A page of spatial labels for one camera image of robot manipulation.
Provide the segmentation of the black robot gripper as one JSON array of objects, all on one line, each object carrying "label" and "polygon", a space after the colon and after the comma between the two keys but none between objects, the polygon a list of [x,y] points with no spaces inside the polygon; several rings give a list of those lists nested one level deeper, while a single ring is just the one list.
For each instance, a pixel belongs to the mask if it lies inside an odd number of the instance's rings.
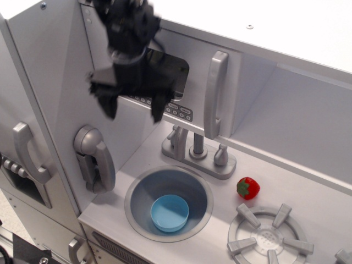
[{"label": "black robot gripper", "polygon": [[155,49],[147,49],[142,57],[129,62],[116,61],[97,69],[87,78],[90,93],[105,115],[114,119],[119,96],[149,97],[154,123],[161,121],[166,105],[175,98],[182,72],[181,60]]}]

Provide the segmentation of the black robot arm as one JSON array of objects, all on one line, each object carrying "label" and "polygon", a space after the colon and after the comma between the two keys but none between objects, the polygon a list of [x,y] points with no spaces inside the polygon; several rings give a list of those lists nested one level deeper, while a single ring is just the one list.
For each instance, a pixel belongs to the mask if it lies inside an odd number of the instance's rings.
[{"label": "black robot arm", "polygon": [[90,94],[111,119],[119,96],[148,97],[153,120],[160,122],[176,83],[164,69],[165,55],[154,59],[148,48],[160,30],[160,18],[148,1],[94,1],[93,6],[106,29],[112,66],[89,74]]}]

